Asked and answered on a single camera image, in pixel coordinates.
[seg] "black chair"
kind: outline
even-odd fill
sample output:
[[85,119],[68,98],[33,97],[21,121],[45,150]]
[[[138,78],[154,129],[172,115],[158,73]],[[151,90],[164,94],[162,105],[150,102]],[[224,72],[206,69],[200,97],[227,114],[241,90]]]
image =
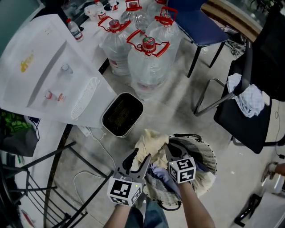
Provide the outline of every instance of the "black chair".
[[[280,8],[277,6],[271,9],[266,24],[253,45],[248,41],[245,54],[231,63],[228,76],[234,73],[242,75],[238,86],[233,92],[228,93],[228,88],[220,80],[216,78],[209,80],[194,111],[196,116],[200,116],[218,106],[214,120],[225,128],[233,138],[256,154],[259,154],[264,146],[283,146],[285,144],[285,136],[278,142],[265,142],[272,101],[270,100],[269,106],[265,105],[258,116],[248,118],[243,115],[236,101],[231,98],[241,94],[250,84],[255,84],[271,99],[285,101],[284,41],[285,16],[280,14]],[[224,86],[222,98],[199,111],[211,81],[216,81]]]

